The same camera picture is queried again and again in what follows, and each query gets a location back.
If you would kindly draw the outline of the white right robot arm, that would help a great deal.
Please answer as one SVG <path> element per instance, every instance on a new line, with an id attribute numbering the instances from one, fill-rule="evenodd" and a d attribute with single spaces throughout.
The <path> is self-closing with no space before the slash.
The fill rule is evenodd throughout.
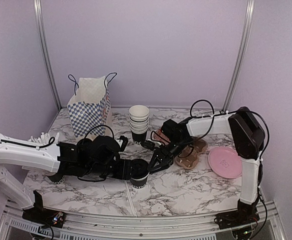
<path id="1" fill-rule="evenodd" d="M 148 171 L 152 174 L 169 168 L 173 159 L 194 143 L 196 137 L 204 138 L 209 133 L 231 134 L 243 167 L 242 190 L 233 219 L 244 224 L 252 217 L 260 199 L 263 154 L 270 140 L 269 128 L 259 123 L 261 119 L 262 116 L 245 106 L 212 116 L 190 116 L 179 123 L 169 119 L 163 123 L 161 132 L 170 142 L 154 151 Z"/>

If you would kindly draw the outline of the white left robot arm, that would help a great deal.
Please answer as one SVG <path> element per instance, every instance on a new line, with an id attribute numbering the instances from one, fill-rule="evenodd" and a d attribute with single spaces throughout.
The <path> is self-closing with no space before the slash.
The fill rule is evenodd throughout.
<path id="1" fill-rule="evenodd" d="M 42 197 L 37 191 L 27 190 L 4 165 L 16 165 L 42 170 L 59 182 L 64 176 L 82 178 L 88 174 L 99 175 L 102 182 L 108 177 L 119 180 L 142 179 L 147 177 L 148 163 L 143 159 L 122 159 L 128 139 L 121 136 L 87 136 L 77 144 L 56 142 L 51 137 L 48 143 L 27 142 L 0 134 L 0 189 L 14 200 L 24 211 L 43 223 L 49 218 Z"/>

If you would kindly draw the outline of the black paper coffee cup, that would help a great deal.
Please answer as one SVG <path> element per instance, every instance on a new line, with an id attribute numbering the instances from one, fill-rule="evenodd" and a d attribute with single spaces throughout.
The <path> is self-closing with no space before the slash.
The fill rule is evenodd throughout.
<path id="1" fill-rule="evenodd" d="M 141 188 L 145 187 L 147 180 L 148 180 L 148 176 L 149 176 L 149 173 L 141 178 L 131 178 L 130 182 L 134 188 L 141 189 Z"/>

